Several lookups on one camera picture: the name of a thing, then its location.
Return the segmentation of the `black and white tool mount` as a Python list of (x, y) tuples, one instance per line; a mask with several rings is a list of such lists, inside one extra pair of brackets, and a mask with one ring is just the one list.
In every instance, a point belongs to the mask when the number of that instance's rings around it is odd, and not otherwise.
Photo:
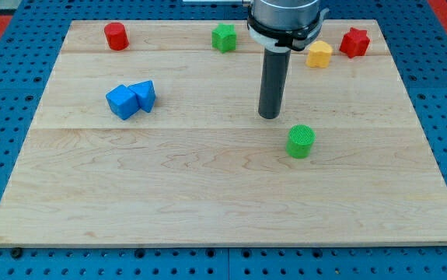
[(302, 51), (320, 35), (323, 21), (328, 14), (329, 9), (325, 8), (319, 11), (306, 27), (297, 30), (277, 30), (258, 22), (252, 15), (251, 9), (248, 9), (247, 29), (251, 38), (269, 51)]

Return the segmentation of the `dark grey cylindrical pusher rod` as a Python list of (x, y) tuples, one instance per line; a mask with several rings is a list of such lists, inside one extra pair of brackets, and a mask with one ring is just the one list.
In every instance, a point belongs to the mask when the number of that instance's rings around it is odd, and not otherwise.
[(264, 52), (258, 114), (265, 119), (275, 119), (281, 111), (290, 51)]

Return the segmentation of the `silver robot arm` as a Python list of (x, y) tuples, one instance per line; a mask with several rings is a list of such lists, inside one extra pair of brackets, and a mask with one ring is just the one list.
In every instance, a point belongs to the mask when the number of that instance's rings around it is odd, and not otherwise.
[(320, 34), (329, 9), (320, 0), (183, 0), (188, 5), (238, 5), (246, 8), (250, 36), (264, 47), (258, 114), (275, 119), (292, 51), (303, 51)]

